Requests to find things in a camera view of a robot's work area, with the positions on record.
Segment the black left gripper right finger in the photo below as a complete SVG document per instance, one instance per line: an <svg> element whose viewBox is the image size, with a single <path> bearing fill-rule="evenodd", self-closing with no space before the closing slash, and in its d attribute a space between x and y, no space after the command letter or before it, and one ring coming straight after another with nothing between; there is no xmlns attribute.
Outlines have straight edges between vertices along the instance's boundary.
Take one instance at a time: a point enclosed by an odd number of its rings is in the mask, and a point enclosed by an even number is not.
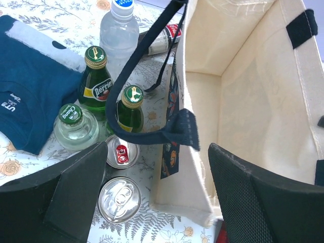
<svg viewBox="0 0 324 243"><path fill-rule="evenodd" d="M212 143L208 157L230 242L323 242L323 187L292 180Z"/></svg>

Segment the green Perrier bottle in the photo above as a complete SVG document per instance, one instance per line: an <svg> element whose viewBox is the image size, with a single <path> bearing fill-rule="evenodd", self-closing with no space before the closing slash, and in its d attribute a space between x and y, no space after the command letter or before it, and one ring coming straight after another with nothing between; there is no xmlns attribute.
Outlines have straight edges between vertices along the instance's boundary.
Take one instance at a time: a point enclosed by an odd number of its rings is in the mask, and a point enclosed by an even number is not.
<svg viewBox="0 0 324 243"><path fill-rule="evenodd" d="M105 120L106 100L113 81L107 70L107 56L99 46L91 46L85 52L86 69L83 72L79 89L80 105L90 111L97 120Z"/></svg>
<svg viewBox="0 0 324 243"><path fill-rule="evenodd" d="M140 133L144 125L142 103L144 93L137 85L124 88L116 104L117 122L127 132Z"/></svg>

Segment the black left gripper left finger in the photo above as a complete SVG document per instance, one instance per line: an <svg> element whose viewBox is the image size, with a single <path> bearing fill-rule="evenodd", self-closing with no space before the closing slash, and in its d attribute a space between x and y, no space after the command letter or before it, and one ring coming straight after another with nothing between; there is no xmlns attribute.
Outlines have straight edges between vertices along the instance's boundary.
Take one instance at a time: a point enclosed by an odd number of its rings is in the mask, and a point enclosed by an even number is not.
<svg viewBox="0 0 324 243"><path fill-rule="evenodd" d="M1 186L1 242L87 242L108 148L89 148Z"/></svg>

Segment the blue cap Pocari bottle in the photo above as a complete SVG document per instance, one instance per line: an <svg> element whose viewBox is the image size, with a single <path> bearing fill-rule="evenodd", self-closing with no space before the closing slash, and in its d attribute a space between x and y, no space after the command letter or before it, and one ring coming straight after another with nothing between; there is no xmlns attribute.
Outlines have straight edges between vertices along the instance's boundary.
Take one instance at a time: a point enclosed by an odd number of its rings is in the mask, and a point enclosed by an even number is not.
<svg viewBox="0 0 324 243"><path fill-rule="evenodd" d="M107 55L107 69L115 81L138 44L139 26L133 16L134 0L115 0L100 24L100 41Z"/></svg>

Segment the beige canvas tote bag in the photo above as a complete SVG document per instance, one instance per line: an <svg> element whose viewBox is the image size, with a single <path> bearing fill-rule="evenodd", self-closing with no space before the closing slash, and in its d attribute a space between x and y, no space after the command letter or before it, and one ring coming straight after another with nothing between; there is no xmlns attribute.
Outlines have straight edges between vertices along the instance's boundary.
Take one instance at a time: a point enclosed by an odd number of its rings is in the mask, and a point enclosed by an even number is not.
<svg viewBox="0 0 324 243"><path fill-rule="evenodd" d="M184 8L165 126L119 137L159 145L152 210L208 227L222 217L208 147L308 184L321 179L323 63L303 1L172 1L151 30Z"/></svg>

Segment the silver top can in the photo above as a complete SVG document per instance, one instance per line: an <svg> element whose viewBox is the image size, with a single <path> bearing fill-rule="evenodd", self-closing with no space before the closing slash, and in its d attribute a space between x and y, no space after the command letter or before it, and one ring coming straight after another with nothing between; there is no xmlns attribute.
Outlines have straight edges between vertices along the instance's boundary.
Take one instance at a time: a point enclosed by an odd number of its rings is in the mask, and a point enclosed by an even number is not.
<svg viewBox="0 0 324 243"><path fill-rule="evenodd" d="M120 224L133 218L141 203L142 195L137 183L128 177L115 177L102 186L98 209L105 220Z"/></svg>

